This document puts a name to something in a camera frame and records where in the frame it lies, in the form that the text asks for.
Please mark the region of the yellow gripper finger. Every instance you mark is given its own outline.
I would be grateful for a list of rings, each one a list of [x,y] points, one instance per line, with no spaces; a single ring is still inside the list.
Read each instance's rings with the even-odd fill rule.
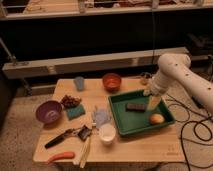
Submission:
[[[147,88],[147,89],[144,89],[144,91],[143,91],[143,95],[144,96],[150,96],[152,93],[151,93],[151,90],[149,89],[149,88]]]
[[[147,109],[148,110],[154,110],[158,106],[160,101],[161,101],[160,96],[150,96],[149,101],[148,101],[148,105],[147,105]]]

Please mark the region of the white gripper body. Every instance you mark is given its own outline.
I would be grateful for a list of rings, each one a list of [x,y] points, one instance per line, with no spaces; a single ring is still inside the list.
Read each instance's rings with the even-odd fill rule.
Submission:
[[[168,85],[165,80],[149,80],[147,87],[151,90],[152,96],[162,96],[168,90]]]

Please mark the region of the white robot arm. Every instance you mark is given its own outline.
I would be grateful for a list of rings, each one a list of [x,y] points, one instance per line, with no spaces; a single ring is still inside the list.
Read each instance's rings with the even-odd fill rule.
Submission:
[[[165,53],[158,59],[158,71],[149,80],[144,95],[162,96],[173,81],[181,84],[200,104],[213,114],[213,83],[192,72],[190,57],[180,53]]]

